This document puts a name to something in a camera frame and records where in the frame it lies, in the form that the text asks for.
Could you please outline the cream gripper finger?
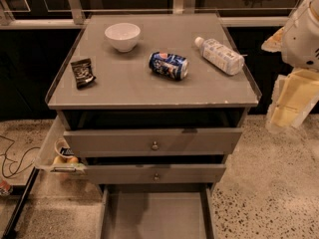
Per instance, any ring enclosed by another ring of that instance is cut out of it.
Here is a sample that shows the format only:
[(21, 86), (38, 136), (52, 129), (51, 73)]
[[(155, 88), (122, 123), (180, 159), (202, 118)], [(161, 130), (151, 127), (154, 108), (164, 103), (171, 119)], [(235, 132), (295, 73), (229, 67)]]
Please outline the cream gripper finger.
[(299, 128), (319, 102), (319, 72), (294, 68), (288, 76), (279, 75), (266, 115), (266, 128), (280, 133)]
[(266, 52), (280, 52), (281, 51), (281, 42), (284, 28), (277, 30), (271, 37), (261, 45), (261, 49)]

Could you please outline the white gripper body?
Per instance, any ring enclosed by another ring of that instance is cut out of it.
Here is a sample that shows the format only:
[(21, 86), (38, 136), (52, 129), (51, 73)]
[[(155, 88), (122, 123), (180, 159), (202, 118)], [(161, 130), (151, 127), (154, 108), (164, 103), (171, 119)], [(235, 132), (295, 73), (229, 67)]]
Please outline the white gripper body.
[(288, 19), (281, 54), (292, 67), (319, 70), (319, 0), (304, 0)]

